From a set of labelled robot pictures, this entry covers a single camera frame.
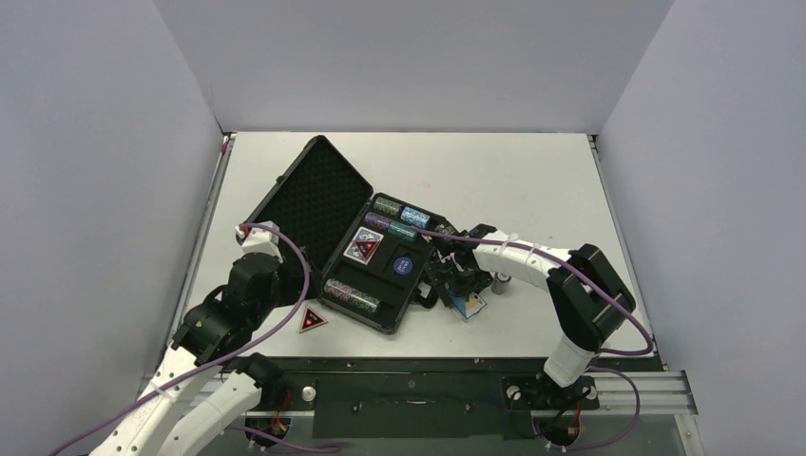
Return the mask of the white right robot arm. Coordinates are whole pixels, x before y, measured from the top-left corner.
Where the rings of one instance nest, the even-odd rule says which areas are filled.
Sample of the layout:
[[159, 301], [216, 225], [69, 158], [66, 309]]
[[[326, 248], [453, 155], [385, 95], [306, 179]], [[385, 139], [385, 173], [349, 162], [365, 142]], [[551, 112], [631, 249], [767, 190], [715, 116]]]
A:
[[[588, 243], [576, 249], [552, 248], [484, 224], [464, 235], [422, 228], [417, 232], [460, 271], [504, 276], [548, 293], [562, 333], [535, 382], [544, 403], [563, 404], [603, 353], [638, 356], [653, 351], [652, 336], [633, 315], [633, 294], [600, 248]], [[607, 346], [626, 322], [642, 335], [644, 348]]]

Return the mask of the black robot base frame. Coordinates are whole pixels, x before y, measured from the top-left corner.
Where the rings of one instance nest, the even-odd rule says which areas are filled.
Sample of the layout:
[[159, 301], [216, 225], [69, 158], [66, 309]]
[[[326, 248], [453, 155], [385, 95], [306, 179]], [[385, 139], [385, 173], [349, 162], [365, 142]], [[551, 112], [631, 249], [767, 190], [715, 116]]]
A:
[[576, 411], [603, 412], [611, 396], [633, 390], [613, 375], [658, 373], [656, 358], [604, 361], [569, 387], [543, 373], [544, 358], [278, 357], [278, 377], [243, 413], [248, 425], [279, 433], [296, 418], [318, 439], [530, 439], [543, 426], [564, 428]]

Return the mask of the light blue chip stack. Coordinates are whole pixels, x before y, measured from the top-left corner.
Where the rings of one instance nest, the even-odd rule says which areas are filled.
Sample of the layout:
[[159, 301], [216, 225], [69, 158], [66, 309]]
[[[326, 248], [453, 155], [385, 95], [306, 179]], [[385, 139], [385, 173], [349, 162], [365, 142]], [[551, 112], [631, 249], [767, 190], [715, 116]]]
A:
[[410, 206], [405, 206], [400, 213], [400, 219], [414, 227], [427, 229], [432, 217]]

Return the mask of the yellow-blue chip stack bottom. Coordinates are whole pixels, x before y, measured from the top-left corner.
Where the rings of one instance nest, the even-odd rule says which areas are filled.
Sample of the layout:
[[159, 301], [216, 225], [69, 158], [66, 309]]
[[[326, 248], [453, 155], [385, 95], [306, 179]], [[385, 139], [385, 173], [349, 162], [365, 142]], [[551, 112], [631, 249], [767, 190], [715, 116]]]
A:
[[351, 293], [349, 301], [369, 314], [376, 314], [381, 306], [381, 301], [378, 298], [361, 291]]

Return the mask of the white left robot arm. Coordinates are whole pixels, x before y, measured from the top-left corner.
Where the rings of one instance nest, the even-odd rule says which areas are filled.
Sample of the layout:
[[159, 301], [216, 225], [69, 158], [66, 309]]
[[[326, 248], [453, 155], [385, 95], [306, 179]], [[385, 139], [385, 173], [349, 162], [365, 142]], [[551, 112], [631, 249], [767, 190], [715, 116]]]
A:
[[149, 386], [120, 417], [95, 455], [195, 455], [240, 413], [276, 406], [283, 395], [277, 366], [262, 355], [222, 390], [192, 408], [191, 401], [223, 367], [258, 343], [254, 333], [275, 308], [298, 310], [313, 284], [304, 252], [249, 252], [227, 281], [183, 317]]

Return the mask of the blue ace card box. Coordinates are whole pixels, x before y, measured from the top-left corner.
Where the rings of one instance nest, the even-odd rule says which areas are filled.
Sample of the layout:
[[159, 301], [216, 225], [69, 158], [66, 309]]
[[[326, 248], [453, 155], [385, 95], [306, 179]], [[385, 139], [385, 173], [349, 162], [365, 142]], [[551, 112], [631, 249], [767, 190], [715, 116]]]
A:
[[454, 296], [452, 303], [453, 308], [465, 321], [471, 320], [488, 306], [487, 301], [478, 293]]

